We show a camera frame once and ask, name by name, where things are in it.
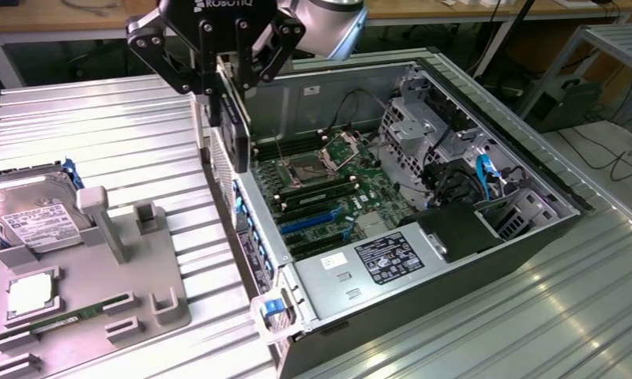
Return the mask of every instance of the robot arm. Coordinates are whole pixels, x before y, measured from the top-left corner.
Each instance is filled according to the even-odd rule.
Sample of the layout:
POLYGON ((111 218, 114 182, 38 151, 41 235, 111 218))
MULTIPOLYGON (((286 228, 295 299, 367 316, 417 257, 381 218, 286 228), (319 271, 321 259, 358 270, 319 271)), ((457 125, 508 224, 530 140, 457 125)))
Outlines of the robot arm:
POLYGON ((218 126, 218 56, 227 56, 242 93, 275 77, 295 49, 346 58, 365 15, 362 0, 161 0, 129 20, 127 45, 178 93, 207 97, 210 126, 218 126), (166 27, 193 51, 195 68, 167 54, 166 27))

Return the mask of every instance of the motherboard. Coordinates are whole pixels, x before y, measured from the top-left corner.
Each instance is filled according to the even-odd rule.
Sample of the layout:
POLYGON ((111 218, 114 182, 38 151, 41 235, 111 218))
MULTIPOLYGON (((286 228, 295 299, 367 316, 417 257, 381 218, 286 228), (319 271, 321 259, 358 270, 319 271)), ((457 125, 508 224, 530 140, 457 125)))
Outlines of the motherboard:
POLYGON ((383 233, 413 214, 374 158, 378 148, 339 130, 255 148, 253 177, 297 260, 383 233))

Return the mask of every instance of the robotiq logo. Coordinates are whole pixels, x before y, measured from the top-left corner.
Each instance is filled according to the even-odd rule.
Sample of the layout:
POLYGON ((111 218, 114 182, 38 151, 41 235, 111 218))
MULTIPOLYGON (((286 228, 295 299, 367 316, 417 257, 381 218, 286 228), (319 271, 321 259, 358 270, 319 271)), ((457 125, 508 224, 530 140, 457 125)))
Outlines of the robotiq logo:
POLYGON ((253 6, 253 0, 194 0, 193 12, 201 12, 203 8, 218 8, 222 6, 253 6))

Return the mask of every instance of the ribbed metal surface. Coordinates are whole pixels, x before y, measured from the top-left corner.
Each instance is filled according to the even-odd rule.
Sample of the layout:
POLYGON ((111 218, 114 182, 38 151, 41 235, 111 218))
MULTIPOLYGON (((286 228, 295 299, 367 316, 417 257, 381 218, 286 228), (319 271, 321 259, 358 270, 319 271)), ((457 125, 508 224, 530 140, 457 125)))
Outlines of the ribbed metal surface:
POLYGON ((191 367, 203 366, 210 378, 273 377, 201 172, 189 98, 155 77, 5 91, 0 169, 65 156, 85 185, 107 189, 111 216, 139 200, 166 210, 193 319, 67 376, 125 377, 130 367, 129 377, 194 377, 191 367))
POLYGON ((592 25, 581 36, 632 67, 632 24, 592 25))
MULTIPOLYGON (((449 61, 422 55, 597 210, 517 272, 303 377, 632 377, 632 215, 613 207, 608 194, 597 195, 588 178, 574 176, 449 61)), ((67 376, 115 377, 130 367, 130 377, 273 377, 195 165, 187 99, 158 88, 142 91, 142 81, 154 86, 153 77, 142 77, 6 92, 2 98, 0 167, 67 154, 85 182, 110 189, 111 213, 154 199, 167 211, 185 278, 193 323, 67 376)))

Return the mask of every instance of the circuit board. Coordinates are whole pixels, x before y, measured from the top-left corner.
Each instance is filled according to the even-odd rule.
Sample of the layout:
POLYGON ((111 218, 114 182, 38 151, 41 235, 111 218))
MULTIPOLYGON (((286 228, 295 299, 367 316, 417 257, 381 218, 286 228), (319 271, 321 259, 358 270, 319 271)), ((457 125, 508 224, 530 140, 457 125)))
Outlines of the circuit board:
POLYGON ((327 139, 323 148, 278 159, 255 160, 250 168, 287 250, 297 260, 396 228, 398 221, 413 213, 397 187, 374 164, 369 148, 375 147, 366 146, 361 137, 345 132, 330 133, 327 139), (309 198, 309 193, 291 196, 299 202, 290 203, 289 198, 281 203, 283 200, 275 197, 277 194, 289 197, 315 187, 321 189, 311 191, 317 196, 309 198), (321 223, 291 230, 310 220, 321 223))

